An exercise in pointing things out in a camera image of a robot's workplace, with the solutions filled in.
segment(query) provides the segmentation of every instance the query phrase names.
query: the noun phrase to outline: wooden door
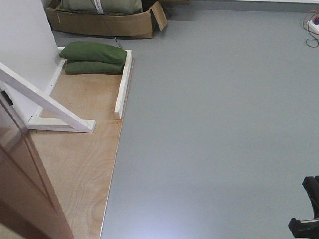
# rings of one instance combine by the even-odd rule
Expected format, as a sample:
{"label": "wooden door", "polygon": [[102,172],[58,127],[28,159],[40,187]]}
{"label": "wooden door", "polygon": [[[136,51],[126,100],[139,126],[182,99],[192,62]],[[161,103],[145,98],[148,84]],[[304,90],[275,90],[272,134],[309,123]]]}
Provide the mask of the wooden door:
{"label": "wooden door", "polygon": [[0,94],[0,222],[27,239],[74,239],[26,127]]}

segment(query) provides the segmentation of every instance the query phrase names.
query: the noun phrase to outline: green cushion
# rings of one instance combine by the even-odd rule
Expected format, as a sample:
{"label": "green cushion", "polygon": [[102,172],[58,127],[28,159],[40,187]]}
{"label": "green cushion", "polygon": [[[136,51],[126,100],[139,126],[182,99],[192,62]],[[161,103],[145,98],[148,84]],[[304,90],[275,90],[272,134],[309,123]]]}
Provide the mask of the green cushion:
{"label": "green cushion", "polygon": [[75,41],[68,44],[60,56],[73,61],[101,61],[124,64],[127,52],[121,48],[97,42]]}
{"label": "green cushion", "polygon": [[92,61],[71,61],[66,63],[66,74],[121,74],[124,64],[110,64]]}

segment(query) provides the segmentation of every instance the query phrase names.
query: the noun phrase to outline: black cable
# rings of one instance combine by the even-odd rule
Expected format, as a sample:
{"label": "black cable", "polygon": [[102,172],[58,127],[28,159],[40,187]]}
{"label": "black cable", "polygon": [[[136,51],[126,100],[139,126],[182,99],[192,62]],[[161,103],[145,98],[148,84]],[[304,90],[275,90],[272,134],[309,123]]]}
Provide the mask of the black cable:
{"label": "black cable", "polygon": [[[93,0],[90,0],[91,4],[93,5],[94,9],[95,8],[95,4],[94,2],[92,2]],[[108,26],[108,24],[106,23],[106,21],[104,20],[104,18],[102,17],[102,15],[105,14],[100,14],[99,11],[96,9],[96,14],[98,14],[101,18],[101,20],[103,21],[104,25],[107,27],[107,29],[109,30],[109,34],[112,36],[112,38],[115,40],[115,42],[117,43],[118,47],[120,47],[121,49],[123,49],[122,45],[120,44],[120,42],[118,41],[118,39],[116,38],[116,36],[114,36],[113,32],[111,31],[110,27]]]}
{"label": "black cable", "polygon": [[[311,48],[317,48],[317,47],[319,46],[319,39],[317,39],[315,36],[313,36],[309,31],[308,31],[308,33],[309,33],[309,35],[310,35],[312,38],[308,38],[308,39],[306,40],[306,45],[307,45],[308,47],[311,47]],[[316,42],[316,45],[315,45],[315,46],[311,46],[311,45],[309,44],[310,41],[315,41],[315,42]]]}

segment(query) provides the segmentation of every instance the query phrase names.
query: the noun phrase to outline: power strip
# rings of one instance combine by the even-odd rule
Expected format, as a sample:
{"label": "power strip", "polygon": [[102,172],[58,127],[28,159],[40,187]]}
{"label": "power strip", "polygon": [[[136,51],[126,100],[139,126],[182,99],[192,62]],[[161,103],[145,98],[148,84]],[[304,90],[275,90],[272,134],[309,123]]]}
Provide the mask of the power strip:
{"label": "power strip", "polygon": [[307,21],[307,25],[309,26],[309,31],[312,31],[316,34],[319,34],[319,25],[314,25],[313,21]]}

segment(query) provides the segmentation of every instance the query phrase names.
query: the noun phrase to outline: wooden floor panel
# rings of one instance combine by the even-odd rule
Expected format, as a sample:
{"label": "wooden floor panel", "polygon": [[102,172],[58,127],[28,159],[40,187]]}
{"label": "wooden floor panel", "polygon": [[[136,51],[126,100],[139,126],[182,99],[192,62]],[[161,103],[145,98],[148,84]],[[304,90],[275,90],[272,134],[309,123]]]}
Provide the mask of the wooden floor panel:
{"label": "wooden floor panel", "polygon": [[[76,239],[99,239],[122,126],[113,110],[121,76],[62,74],[52,97],[93,133],[33,131],[32,137]],[[52,115],[46,111],[43,117]]]}

